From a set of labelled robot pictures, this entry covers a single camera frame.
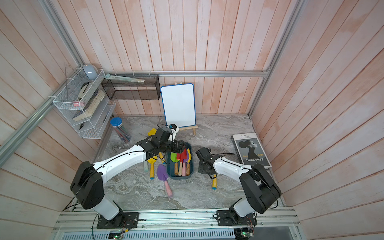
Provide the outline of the yellow shovel wooden handle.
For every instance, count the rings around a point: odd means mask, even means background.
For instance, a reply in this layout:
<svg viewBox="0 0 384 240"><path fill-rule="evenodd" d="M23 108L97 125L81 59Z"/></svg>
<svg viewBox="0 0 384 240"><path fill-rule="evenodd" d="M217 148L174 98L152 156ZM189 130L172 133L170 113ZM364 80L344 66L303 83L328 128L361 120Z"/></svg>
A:
<svg viewBox="0 0 384 240"><path fill-rule="evenodd" d="M187 161L186 161L186 163L187 163L186 176L189 176L189 175L190 175L190 171L191 171L191 164L190 164L190 161L191 161L191 159L192 159L192 154L191 154L191 151L190 151L189 148L187 149L187 157L188 157L188 159L187 159Z"/></svg>

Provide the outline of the green trowel wooden handle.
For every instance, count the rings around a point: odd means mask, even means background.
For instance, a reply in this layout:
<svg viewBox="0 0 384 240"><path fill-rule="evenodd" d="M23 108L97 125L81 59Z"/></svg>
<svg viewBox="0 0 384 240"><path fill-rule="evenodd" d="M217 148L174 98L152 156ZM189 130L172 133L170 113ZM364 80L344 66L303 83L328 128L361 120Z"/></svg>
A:
<svg viewBox="0 0 384 240"><path fill-rule="evenodd" d="M174 174L177 176L179 174L179 166L178 166L178 154L171 153L171 161L174 162Z"/></svg>

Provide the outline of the red shovel wooden handle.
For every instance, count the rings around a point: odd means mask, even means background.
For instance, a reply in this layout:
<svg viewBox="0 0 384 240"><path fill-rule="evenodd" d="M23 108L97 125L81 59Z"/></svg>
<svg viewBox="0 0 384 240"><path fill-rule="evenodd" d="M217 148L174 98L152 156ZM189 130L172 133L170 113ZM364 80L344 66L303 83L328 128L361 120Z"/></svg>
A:
<svg viewBox="0 0 384 240"><path fill-rule="evenodd" d="M178 154L178 159L180 160L178 176L186 176L185 160L187 160L187 156L188 156L187 149L184 149L184 151L181 154Z"/></svg>

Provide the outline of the purple trowel pink handle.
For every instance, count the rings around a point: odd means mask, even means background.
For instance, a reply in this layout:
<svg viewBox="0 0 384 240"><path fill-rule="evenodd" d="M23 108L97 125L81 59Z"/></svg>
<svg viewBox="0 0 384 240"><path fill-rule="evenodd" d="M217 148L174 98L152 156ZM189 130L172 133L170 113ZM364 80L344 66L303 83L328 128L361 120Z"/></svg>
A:
<svg viewBox="0 0 384 240"><path fill-rule="evenodd" d="M186 176L186 168L187 168L187 164L186 164L186 161L187 161L188 157L187 157L187 149L185 149L182 153L182 176Z"/></svg>

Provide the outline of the green trowel yellow handle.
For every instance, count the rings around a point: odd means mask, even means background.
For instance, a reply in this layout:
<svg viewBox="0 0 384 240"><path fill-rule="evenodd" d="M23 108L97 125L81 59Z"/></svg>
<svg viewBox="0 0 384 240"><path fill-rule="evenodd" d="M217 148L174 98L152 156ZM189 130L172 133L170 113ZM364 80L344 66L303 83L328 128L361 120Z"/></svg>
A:
<svg viewBox="0 0 384 240"><path fill-rule="evenodd" d="M217 175L213 175L213 181L212 181L212 189L216 190L218 186L218 180L217 180Z"/></svg>

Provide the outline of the light blue small shovel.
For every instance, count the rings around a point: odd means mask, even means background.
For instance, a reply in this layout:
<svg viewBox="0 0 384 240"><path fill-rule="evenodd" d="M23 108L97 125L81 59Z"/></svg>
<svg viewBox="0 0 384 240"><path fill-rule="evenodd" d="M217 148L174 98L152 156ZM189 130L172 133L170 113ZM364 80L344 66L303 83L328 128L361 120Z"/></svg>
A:
<svg viewBox="0 0 384 240"><path fill-rule="evenodd" d="M145 171L145 172L148 172L148 171L149 171L148 162L147 162L147 161L144 161L144 162L143 162L143 165L144 165L144 171Z"/></svg>

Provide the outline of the purple shovel pink handle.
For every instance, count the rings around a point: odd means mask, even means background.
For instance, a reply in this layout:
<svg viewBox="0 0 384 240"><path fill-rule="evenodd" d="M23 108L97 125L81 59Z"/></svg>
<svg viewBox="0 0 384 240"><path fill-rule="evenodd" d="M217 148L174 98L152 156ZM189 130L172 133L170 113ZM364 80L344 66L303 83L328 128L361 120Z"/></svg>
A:
<svg viewBox="0 0 384 240"><path fill-rule="evenodd" d="M165 191L167 192L167 195L169 198L172 198L173 197L173 192L170 188L170 185L168 183L168 174L167 174L167 168L165 167L165 165L158 165L158 168L157 168L157 176L158 176L158 179L163 181L164 182L164 185L165 185Z"/></svg>

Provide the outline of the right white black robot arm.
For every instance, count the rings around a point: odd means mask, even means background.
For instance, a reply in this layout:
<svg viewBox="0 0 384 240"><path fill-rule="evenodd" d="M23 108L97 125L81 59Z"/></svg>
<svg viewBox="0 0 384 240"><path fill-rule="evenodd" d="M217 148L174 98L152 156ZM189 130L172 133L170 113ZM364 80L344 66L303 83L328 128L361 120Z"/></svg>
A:
<svg viewBox="0 0 384 240"><path fill-rule="evenodd" d="M241 183L245 197L235 202L228 210L218 210L214 219L219 226L257 224L256 213L263 214L282 196L277 183L261 164L242 165L228 160L223 154L212 155L205 147L196 151L199 158L199 173L225 175Z"/></svg>

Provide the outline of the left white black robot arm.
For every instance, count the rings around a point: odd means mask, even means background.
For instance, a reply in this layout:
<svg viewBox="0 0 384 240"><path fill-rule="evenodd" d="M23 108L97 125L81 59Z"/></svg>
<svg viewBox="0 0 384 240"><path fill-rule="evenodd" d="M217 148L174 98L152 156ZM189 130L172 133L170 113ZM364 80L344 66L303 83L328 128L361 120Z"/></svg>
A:
<svg viewBox="0 0 384 240"><path fill-rule="evenodd" d="M83 209L97 212L100 220L108 226L113 229L121 228L128 220L118 204L105 195L104 184L117 174L148 161L159 153L182 153L186 145L184 141L176 140L179 130L175 124L161 125L154 135L137 142L125 152L94 164L83 162L70 185L74 198Z"/></svg>

